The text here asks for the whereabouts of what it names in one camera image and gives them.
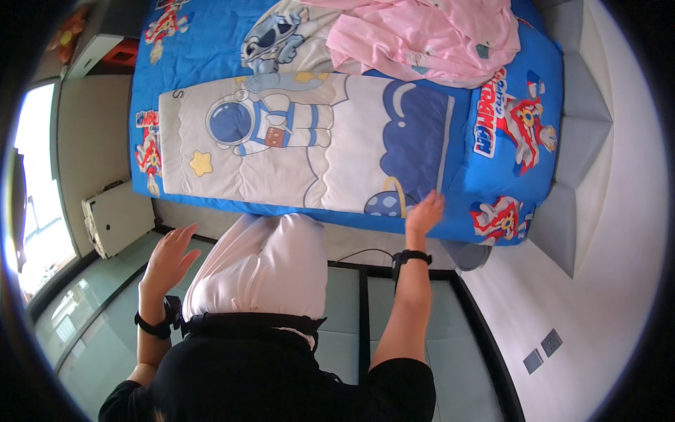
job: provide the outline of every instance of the blue pillow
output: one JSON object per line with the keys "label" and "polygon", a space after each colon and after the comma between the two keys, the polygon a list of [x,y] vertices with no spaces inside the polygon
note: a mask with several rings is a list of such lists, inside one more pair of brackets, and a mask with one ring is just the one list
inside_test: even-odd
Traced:
{"label": "blue pillow", "polygon": [[540,204],[551,186],[562,112],[562,57],[543,34],[518,26],[521,51],[472,92],[464,163],[451,190],[486,201]]}

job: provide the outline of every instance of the blue bedsheet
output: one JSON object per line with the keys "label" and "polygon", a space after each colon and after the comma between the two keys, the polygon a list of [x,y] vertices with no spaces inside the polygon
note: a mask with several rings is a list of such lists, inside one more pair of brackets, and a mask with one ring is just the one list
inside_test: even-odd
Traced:
{"label": "blue bedsheet", "polygon": [[[514,0],[514,9],[515,3],[523,1],[529,3],[529,0]],[[146,30],[141,36],[130,106],[130,159],[134,190],[169,201],[224,211],[263,215],[300,212],[328,223],[402,233],[404,220],[396,217],[164,193],[159,158],[161,140],[156,135],[158,96],[202,82],[251,75],[249,68],[241,66],[241,44],[250,28],[275,3],[276,0],[182,0],[180,7],[173,8],[169,7],[171,0],[159,0],[156,5],[153,4],[146,17]],[[521,9],[532,13],[528,7]],[[366,75],[387,78],[376,71]],[[467,242],[496,241],[497,244],[521,242],[535,208],[534,202],[521,203],[502,197],[485,202],[484,197],[450,189],[453,178],[465,161],[467,127],[473,130],[473,122],[468,122],[470,108],[475,107],[472,91],[440,86],[426,80],[414,83],[451,95],[456,101],[441,189],[446,195],[447,207],[443,221],[429,234],[430,237]]]}

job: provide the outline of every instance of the watch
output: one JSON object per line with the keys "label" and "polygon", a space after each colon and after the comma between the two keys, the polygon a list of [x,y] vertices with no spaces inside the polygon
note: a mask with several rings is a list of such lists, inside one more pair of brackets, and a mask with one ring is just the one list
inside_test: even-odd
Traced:
{"label": "watch", "polygon": [[394,254],[394,259],[391,262],[391,279],[393,281],[398,282],[398,274],[401,271],[401,265],[408,262],[409,259],[421,259],[426,262],[427,265],[431,265],[431,262],[433,261],[431,255],[427,255],[419,250],[402,250],[401,252]]}
{"label": "watch", "polygon": [[140,312],[136,312],[134,323],[146,333],[164,340],[171,335],[171,325],[173,329],[178,329],[180,326],[180,299],[176,296],[165,296],[164,313],[166,315],[164,321],[157,325],[150,325],[140,317]]}

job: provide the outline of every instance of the yellow star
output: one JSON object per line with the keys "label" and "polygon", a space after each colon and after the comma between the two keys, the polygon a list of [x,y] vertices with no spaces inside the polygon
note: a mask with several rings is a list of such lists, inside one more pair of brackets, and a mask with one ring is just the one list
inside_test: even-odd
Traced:
{"label": "yellow star", "polygon": [[211,154],[202,154],[199,151],[195,151],[192,154],[192,160],[190,160],[190,167],[192,167],[198,178],[202,177],[205,173],[213,172],[213,167],[211,167]]}
{"label": "yellow star", "polygon": [[307,82],[311,81],[312,79],[316,79],[316,76],[312,74],[312,72],[298,72],[296,73],[296,77],[294,78],[298,82],[302,82],[303,84],[306,84]]}

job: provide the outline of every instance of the headboard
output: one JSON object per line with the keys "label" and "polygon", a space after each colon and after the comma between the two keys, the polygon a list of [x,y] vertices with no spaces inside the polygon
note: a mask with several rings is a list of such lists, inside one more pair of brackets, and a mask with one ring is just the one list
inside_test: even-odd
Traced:
{"label": "headboard", "polygon": [[529,239],[571,278],[602,212],[612,160],[612,87],[602,40],[583,0],[534,0],[564,53],[564,106],[553,185]]}

